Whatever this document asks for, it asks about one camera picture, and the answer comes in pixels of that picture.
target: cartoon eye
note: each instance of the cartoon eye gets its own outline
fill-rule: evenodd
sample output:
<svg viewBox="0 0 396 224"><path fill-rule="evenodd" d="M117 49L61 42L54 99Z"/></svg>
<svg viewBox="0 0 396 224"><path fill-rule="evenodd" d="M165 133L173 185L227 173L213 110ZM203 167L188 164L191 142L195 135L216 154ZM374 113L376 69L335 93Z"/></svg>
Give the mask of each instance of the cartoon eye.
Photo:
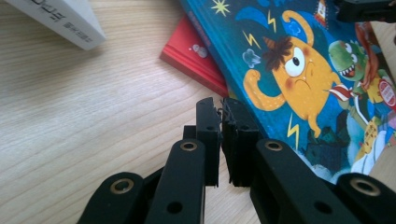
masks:
<svg viewBox="0 0 396 224"><path fill-rule="evenodd" d="M299 48L294 48L293 58L285 63L286 72L291 77L299 76L305 68L305 57L303 51Z"/></svg>
<svg viewBox="0 0 396 224"><path fill-rule="evenodd" d="M358 62L358 57L356 57L355 54L351 54L350 56L352 56L353 63L357 63Z"/></svg>
<svg viewBox="0 0 396 224"><path fill-rule="evenodd" d="M350 45L348 43L346 43L346 51L348 53L352 53L352 47L350 47Z"/></svg>

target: orange cartoon monster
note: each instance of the orange cartoon monster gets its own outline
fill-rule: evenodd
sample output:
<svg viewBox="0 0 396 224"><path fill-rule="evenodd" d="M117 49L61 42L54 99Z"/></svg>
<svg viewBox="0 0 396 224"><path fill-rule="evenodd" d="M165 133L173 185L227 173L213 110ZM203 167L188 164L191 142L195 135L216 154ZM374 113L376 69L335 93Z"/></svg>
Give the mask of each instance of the orange cartoon monster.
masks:
<svg viewBox="0 0 396 224"><path fill-rule="evenodd" d="M314 34L306 20L298 13L287 10L282 14L285 22L295 19L303 27L307 42L288 36L274 42L264 38L269 48L263 54L267 70L272 70L276 83L281 90L278 96L263 93L258 81L259 71L250 69L244 78L244 88L251 102L259 109L273 111L286 102L303 120L307 120L314 136L319 137L321 129L317 117L329 97L333 86L341 84L328 62L315 50Z"/></svg>

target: blue book cover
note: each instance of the blue book cover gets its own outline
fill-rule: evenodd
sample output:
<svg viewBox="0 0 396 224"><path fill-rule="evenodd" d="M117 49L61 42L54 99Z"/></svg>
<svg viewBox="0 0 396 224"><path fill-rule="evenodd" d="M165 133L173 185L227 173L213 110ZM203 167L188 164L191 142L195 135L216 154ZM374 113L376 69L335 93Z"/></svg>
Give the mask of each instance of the blue book cover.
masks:
<svg viewBox="0 0 396 224"><path fill-rule="evenodd" d="M368 174L394 142L393 79L370 22L325 0L180 0L262 131L323 179Z"/></svg>

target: cartoon character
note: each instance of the cartoon character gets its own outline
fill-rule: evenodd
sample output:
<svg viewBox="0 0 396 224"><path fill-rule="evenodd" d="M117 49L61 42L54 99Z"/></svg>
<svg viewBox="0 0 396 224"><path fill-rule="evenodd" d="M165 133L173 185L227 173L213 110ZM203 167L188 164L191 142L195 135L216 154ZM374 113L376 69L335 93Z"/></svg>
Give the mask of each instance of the cartoon character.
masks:
<svg viewBox="0 0 396 224"><path fill-rule="evenodd" d="M341 81L327 61L312 48L314 34L305 19L290 10L285 11L282 18L286 22L290 22L290 18L297 20L303 27L307 42L293 36L277 42L264 38L269 52L264 53L263 57L281 93L275 97L263 93L258 86L261 74L254 69L247 71L244 88L251 102L262 110L276 110L287 102L301 119L308 121L314 136L318 138L321 133L317 124L318 114L327 102L328 90L333 83L340 84Z"/></svg>
<svg viewBox="0 0 396 224"><path fill-rule="evenodd" d="M363 97L367 94L368 100L375 105L376 113L380 117L381 114L387 114L390 110L386 108L383 102L383 98L379 93L378 84L381 78L387 79L390 83L388 74L383 69L378 69L378 59L370 48L368 41L366 40L364 31L356 24L356 33L359 41L363 44L363 48L358 42L346 43L342 40L334 41L329 46L330 59L332 65L337 70L338 74L346 80L353 81L354 86L351 90L351 94L342 101L347 101L351 97L360 97L360 101L355 100L355 105L363 106L367 105L367 100ZM340 106L344 109L350 108L348 103L340 102ZM361 119L368 120L368 116L362 113Z"/></svg>

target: screw hole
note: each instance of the screw hole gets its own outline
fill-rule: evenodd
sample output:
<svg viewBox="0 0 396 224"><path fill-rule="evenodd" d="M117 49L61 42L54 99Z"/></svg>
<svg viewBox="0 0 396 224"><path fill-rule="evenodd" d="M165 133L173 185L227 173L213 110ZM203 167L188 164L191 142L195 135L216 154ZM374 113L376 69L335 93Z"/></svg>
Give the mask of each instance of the screw hole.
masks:
<svg viewBox="0 0 396 224"><path fill-rule="evenodd" d="M332 213L332 208L323 202L315 202L314 206L316 209L318 209L319 212L324 213L324 214L331 214Z"/></svg>
<svg viewBox="0 0 396 224"><path fill-rule="evenodd" d="M114 194L123 194L128 192L134 187L134 181L128 178L119 179L114 181L110 186L110 191Z"/></svg>
<svg viewBox="0 0 396 224"><path fill-rule="evenodd" d="M186 151L194 151L198 146L193 142L185 142L180 147Z"/></svg>
<svg viewBox="0 0 396 224"><path fill-rule="evenodd" d="M177 214L181 212L181 210L183 209L183 205L179 202L172 202L168 204L166 209L171 214Z"/></svg>
<svg viewBox="0 0 396 224"><path fill-rule="evenodd" d="M277 142L266 142L265 146L273 151L280 151L283 149L283 147Z"/></svg>
<svg viewBox="0 0 396 224"><path fill-rule="evenodd" d="M381 194L381 191L376 185L361 178L352 178L350 185L358 192L369 196L378 196Z"/></svg>

